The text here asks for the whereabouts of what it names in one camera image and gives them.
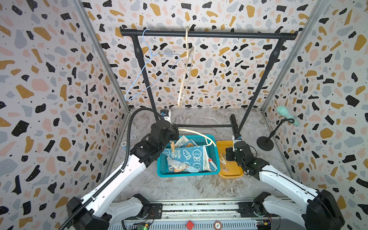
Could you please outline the teal jellyfish pattern towel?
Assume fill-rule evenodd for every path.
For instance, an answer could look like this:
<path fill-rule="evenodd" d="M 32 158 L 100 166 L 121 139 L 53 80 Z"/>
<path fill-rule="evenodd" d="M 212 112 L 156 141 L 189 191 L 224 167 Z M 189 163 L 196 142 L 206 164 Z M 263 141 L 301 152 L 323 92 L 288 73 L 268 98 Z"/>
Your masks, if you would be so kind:
<path fill-rule="evenodd" d="M 163 162 L 166 162 L 167 166 L 168 159 L 174 159 L 190 165 L 186 171 L 178 173 L 214 173 L 218 169 L 215 159 L 210 157 L 210 150 L 214 149 L 215 146 L 207 146 L 206 139 L 201 136 L 198 141 L 182 136 L 175 142 L 175 153 L 172 154 L 169 146 L 162 152 L 161 159 Z"/>

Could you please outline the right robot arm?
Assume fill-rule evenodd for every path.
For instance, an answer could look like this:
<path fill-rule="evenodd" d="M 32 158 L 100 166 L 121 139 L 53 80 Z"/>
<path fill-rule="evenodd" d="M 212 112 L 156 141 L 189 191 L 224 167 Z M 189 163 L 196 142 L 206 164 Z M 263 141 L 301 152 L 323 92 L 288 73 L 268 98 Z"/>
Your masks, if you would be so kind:
<path fill-rule="evenodd" d="M 256 216 L 275 214 L 307 230 L 340 230 L 345 225 L 340 208 L 329 191 L 309 188 L 286 176 L 269 162 L 255 157 L 244 141 L 235 142 L 226 149 L 226 161 L 236 162 L 245 174 L 269 184 L 291 199 L 285 201 L 262 192 L 249 208 Z"/>

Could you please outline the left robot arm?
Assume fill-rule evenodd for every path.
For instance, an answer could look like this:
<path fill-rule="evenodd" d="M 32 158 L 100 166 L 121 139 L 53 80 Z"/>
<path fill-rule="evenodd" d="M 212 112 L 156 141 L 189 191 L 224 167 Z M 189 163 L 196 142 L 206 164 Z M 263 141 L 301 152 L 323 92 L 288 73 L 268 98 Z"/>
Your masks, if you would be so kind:
<path fill-rule="evenodd" d="M 97 188 L 82 198 L 74 197 L 67 204 L 68 219 L 60 229 L 108 230 L 122 220 L 135 217 L 145 219 L 150 214 L 150 203 L 141 194 L 114 204 L 115 198 L 141 172 L 156 161 L 172 140 L 179 140 L 178 127 L 166 120 L 151 126 L 146 140 L 137 143 L 126 159 Z"/>

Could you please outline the light blue wire hanger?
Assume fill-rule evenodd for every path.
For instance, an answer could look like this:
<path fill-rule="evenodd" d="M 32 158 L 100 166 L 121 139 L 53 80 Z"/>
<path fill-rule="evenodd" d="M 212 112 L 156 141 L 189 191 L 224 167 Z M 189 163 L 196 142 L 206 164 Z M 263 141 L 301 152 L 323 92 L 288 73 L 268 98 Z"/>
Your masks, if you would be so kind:
<path fill-rule="evenodd" d="M 132 39 L 133 42 L 133 48 L 134 48 L 134 54 L 136 56 L 136 59 L 138 61 L 138 65 L 140 67 L 140 72 L 138 73 L 138 75 L 136 76 L 136 78 L 134 79 L 133 83 L 131 84 L 131 86 L 128 88 L 125 96 L 124 96 L 124 100 L 129 102 L 133 99 L 135 99 L 136 97 L 138 97 L 140 94 L 142 94 L 144 91 L 147 91 L 148 96 L 150 101 L 153 100 L 153 94 L 152 94 L 152 90 L 151 87 L 156 84 L 157 82 L 159 82 L 163 76 L 165 76 L 172 68 L 170 67 L 165 73 L 161 74 L 159 76 L 158 79 L 156 79 L 153 83 L 151 83 L 148 79 L 148 73 L 147 73 L 147 65 L 157 56 L 167 56 L 167 57 L 175 57 L 177 58 L 176 62 L 174 63 L 175 65 L 178 64 L 178 62 L 181 60 L 180 54 L 178 53 L 157 53 L 154 54 L 151 47 L 149 46 L 149 44 L 146 42 L 145 37 L 148 36 L 167 36 L 165 34 L 165 31 L 156 31 L 156 30 L 149 30 L 149 29 L 145 29 L 145 30 L 134 30 L 134 29 L 124 29 L 124 30 L 120 30 L 122 35 L 125 36 L 129 36 Z M 149 59 L 147 61 L 144 60 L 144 53 L 143 53 L 143 48 L 140 45 L 140 41 L 139 41 L 139 35 L 142 37 L 142 41 L 143 43 L 147 46 L 148 48 L 148 52 L 149 52 Z M 145 83 L 145 88 L 141 89 L 140 92 L 138 92 L 137 94 L 130 96 L 129 94 L 131 93 L 131 91 L 133 90 L 134 85 L 137 83 L 139 77 L 142 76 L 143 77 L 143 81 Z"/>

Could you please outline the large wooden hanger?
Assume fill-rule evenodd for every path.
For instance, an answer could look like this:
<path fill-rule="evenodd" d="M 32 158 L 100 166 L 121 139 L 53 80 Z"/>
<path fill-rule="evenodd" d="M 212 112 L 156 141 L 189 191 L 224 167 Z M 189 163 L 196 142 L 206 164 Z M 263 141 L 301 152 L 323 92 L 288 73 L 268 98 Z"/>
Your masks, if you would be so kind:
<path fill-rule="evenodd" d="M 216 147 L 216 143 L 211 138 L 209 138 L 208 136 L 206 136 L 206 135 L 204 135 L 202 133 L 199 133 L 199 132 L 196 132 L 196 131 L 193 131 L 193 130 L 190 130 L 190 129 L 184 129 L 184 128 L 179 128 L 178 131 L 190 132 L 190 133 L 199 135 L 199 136 L 201 136 L 201 137 L 203 137 L 203 138 L 206 139 L 207 146 L 214 145 Z"/>

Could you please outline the orange patterned towel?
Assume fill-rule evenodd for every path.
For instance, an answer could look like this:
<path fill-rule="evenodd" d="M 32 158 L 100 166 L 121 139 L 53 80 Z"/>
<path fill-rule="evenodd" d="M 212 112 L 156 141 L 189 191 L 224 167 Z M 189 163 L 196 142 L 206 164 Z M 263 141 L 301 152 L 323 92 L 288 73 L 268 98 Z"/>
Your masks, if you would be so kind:
<path fill-rule="evenodd" d="M 187 168 L 190 167 L 190 165 L 174 159 L 168 159 L 167 163 L 168 163 L 168 170 L 173 173 L 186 171 Z"/>

